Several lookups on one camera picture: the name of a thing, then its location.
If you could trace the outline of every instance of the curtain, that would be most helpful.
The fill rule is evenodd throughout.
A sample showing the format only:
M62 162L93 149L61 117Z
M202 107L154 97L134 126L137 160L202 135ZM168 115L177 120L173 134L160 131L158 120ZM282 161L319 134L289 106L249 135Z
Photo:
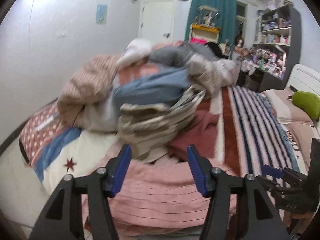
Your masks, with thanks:
M190 25L198 15L198 7L201 5L208 5L219 10L218 17L215 20L215 26L222 28L219 35L219 42L224 42L228 39L228 44L231 44L231 51L233 51L233 44L236 35L237 0L192 0L185 41L189 40Z

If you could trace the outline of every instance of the white wall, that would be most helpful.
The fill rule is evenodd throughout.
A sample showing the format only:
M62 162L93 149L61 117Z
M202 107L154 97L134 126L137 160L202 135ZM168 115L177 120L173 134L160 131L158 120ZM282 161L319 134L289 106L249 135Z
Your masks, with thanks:
M301 14L301 57L300 63L320 72L320 27L303 0L289 0L293 2Z
M95 24L98 4L108 5L106 25ZM120 53L137 37L139 8L132 0L17 0L0 25L0 143L90 57Z
M244 39L245 39L245 46L251 46L254 40L256 11L260 9L257 6L261 5L261 3L256 0L240 0L240 1L248 4L247 27L246 27ZM191 2L192 0L189 0L189 1L175 0L173 41L184 40Z

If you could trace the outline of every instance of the tile floor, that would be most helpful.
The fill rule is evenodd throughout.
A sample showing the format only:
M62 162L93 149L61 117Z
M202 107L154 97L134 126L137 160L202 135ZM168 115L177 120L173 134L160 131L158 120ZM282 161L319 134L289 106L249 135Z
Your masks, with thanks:
M29 237L48 193L30 167L25 167L18 140L15 140L0 157L0 209L4 215L19 223ZM90 232L84 232L91 240Z

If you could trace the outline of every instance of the brown star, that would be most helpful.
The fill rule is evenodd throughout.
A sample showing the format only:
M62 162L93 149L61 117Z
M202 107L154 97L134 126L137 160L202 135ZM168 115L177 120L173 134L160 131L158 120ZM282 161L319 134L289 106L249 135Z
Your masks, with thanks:
M65 164L65 165L63 165L63 166L67 168L67 172L68 172L69 169L71 169L72 171L75 171L75 170L73 169L73 166L76 165L76 164L77 164L77 163L74 163L73 160L72 160L72 158L71 158L70 161L67 159L67 164Z

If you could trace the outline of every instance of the polka dot fabric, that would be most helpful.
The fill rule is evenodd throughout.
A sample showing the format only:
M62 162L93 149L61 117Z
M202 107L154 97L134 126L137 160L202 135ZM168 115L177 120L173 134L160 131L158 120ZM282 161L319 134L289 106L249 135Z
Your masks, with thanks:
M57 118L39 132L36 130L41 123L57 112L56 102L44 107L28 120L20 133L19 139L30 160L31 166L33 166L40 158L42 149L47 146L53 138L57 137L70 127L60 118Z

